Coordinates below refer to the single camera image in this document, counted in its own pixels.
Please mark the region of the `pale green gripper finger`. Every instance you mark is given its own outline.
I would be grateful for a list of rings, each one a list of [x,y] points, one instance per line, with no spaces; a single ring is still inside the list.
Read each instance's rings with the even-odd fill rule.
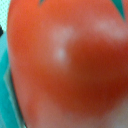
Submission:
[[[0,28],[0,128],[26,128],[15,95],[8,58],[7,35]]]

